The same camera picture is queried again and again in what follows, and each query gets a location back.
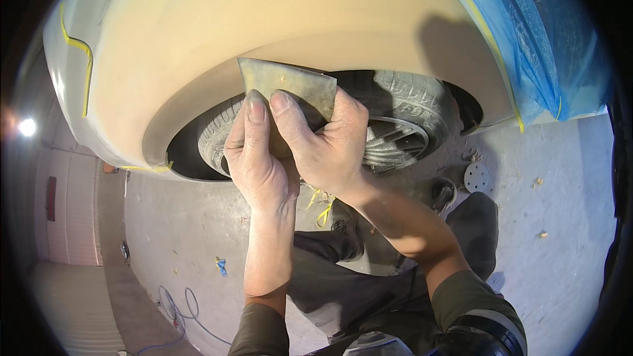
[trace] wheel rim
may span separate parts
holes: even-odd
[[[363,165],[372,173],[411,165],[429,147],[429,134],[409,121],[369,116]]]

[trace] gray sanding disc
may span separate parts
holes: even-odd
[[[464,186],[469,193],[484,192],[490,186],[488,169],[481,162],[473,162],[464,172]]]

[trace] olive green sleeve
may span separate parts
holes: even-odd
[[[242,311],[228,355],[287,356],[289,347],[286,321],[279,312],[268,305],[249,304]]]
[[[437,324],[444,332],[461,315],[473,310],[488,310],[507,317],[526,338],[517,311],[472,271],[454,273],[441,282],[433,293],[431,305]]]

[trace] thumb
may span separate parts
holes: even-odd
[[[275,91],[270,97],[270,111],[279,134],[288,143],[293,154],[317,143],[317,136],[308,127],[299,105],[289,94],[281,90]]]
[[[244,119],[244,151],[255,158],[268,157],[270,120],[266,109],[266,99],[257,90],[246,94],[246,116]]]

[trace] fingernail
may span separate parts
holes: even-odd
[[[248,100],[248,119],[251,123],[261,123],[266,116],[264,96],[257,90],[250,90],[246,94]]]
[[[285,112],[289,107],[288,99],[288,94],[281,90],[273,92],[273,95],[270,97],[270,111],[272,111],[274,115],[280,115]]]

